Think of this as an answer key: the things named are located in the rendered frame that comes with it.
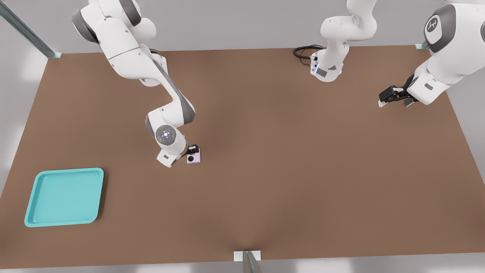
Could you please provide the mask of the pale blue-green tray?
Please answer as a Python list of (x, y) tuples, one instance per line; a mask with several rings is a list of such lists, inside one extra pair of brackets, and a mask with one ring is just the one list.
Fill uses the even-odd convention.
[(28, 228), (92, 223), (98, 216), (104, 171), (101, 168), (38, 173), (24, 224)]

